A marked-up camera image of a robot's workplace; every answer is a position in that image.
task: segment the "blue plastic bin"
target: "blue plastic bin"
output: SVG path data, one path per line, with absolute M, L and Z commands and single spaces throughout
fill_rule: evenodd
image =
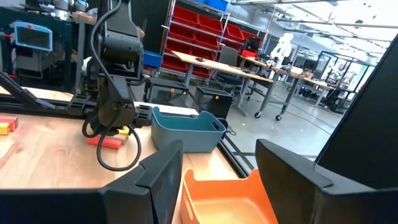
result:
M 144 51 L 144 66 L 159 68 L 161 64 L 162 56 L 160 54 L 153 53 L 148 50 Z
M 226 128 L 207 111 L 198 117 L 162 115 L 158 107 L 152 109 L 152 140 L 163 149 L 175 140 L 182 141 L 184 152 L 211 152 Z
M 228 5 L 227 1 L 224 0 L 205 0 L 206 4 L 209 5 L 210 7 L 213 7 L 215 9 L 221 10 L 221 11 L 226 11 L 226 6 Z

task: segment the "blue monitor frame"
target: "blue monitor frame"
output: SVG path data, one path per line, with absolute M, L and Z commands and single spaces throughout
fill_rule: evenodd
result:
M 49 47 L 38 47 L 38 46 L 34 46 L 34 45 L 29 45 L 29 44 L 25 44 L 23 42 L 21 42 L 19 40 L 19 35 L 18 35 L 18 28 L 22 27 L 22 28 L 26 28 L 26 29 L 32 29 L 35 31 L 39 31 L 39 32 L 43 32 L 43 33 L 47 33 L 49 35 Z M 44 51 L 48 51 L 48 52 L 52 52 L 52 30 L 44 27 L 44 26 L 40 26 L 37 24 L 31 24 L 28 22 L 16 22 L 14 24 L 14 33 L 15 33 L 15 44 L 21 47 L 28 47 L 28 48 L 32 48 L 32 49 L 37 49 L 37 50 L 44 50 Z

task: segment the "humanoid robot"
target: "humanoid robot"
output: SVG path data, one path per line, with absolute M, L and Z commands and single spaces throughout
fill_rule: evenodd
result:
M 293 34 L 291 33 L 284 33 L 284 35 L 279 38 L 278 45 L 273 49 L 271 52 L 271 58 L 277 58 L 276 64 L 273 66 L 279 67 L 282 65 L 285 57 L 288 57 L 292 52 L 292 44 L 290 41 L 293 39 Z M 274 77 L 275 72 L 272 71 L 269 75 L 269 78 Z

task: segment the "orange plastic bin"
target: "orange plastic bin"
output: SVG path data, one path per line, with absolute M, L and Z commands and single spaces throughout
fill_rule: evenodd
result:
M 183 224 L 277 224 L 261 182 L 253 170 L 246 179 L 195 180 L 184 174 L 180 216 Z

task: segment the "black box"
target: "black box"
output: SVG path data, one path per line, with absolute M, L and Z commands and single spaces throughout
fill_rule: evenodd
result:
M 226 119 L 233 97 L 224 90 L 197 87 L 192 108 L 197 111 L 207 111 L 216 118 Z
M 167 106 L 187 107 L 188 88 L 184 84 L 150 78 L 145 84 L 143 101 Z

